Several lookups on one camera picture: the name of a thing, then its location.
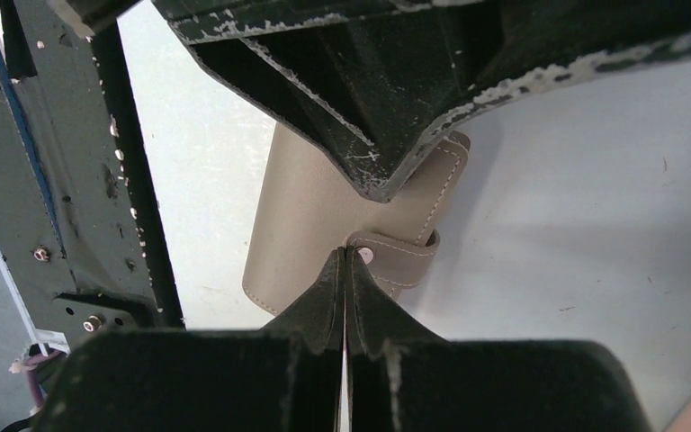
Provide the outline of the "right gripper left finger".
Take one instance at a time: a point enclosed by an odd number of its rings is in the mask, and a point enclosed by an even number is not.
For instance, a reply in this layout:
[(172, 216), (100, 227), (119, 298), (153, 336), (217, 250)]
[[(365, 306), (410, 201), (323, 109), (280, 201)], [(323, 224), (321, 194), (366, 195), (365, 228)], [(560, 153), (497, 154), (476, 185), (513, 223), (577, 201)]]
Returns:
[(256, 330), (110, 331), (75, 350), (36, 431), (335, 431), (346, 252)]

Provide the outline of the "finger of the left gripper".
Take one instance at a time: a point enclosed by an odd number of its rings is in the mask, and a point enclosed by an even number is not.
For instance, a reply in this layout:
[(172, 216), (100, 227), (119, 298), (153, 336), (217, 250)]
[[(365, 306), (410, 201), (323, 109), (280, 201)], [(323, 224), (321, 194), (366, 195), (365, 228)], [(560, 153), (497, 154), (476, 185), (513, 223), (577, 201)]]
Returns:
[(691, 60), (691, 1), (158, 1), (198, 65), (390, 201), (453, 128)]

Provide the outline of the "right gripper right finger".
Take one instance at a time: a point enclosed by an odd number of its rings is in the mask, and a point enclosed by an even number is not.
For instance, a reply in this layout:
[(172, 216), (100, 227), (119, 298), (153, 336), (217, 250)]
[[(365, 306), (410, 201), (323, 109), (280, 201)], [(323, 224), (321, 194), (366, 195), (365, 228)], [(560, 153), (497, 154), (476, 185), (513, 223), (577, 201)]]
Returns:
[(587, 340), (449, 341), (345, 250), (353, 431), (647, 431), (621, 362)]

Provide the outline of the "grey card holder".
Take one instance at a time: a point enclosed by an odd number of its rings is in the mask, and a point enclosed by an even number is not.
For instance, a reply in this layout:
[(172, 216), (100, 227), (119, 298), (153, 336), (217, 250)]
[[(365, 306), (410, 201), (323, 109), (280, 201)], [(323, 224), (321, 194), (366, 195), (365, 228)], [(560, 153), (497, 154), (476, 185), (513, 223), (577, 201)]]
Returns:
[(369, 201), (322, 151), (275, 127), (243, 274), (246, 296), (277, 315), (317, 280), (330, 252), (353, 247), (392, 299), (418, 286), (440, 246), (436, 227), (468, 162), (471, 140), (443, 138), (395, 197)]

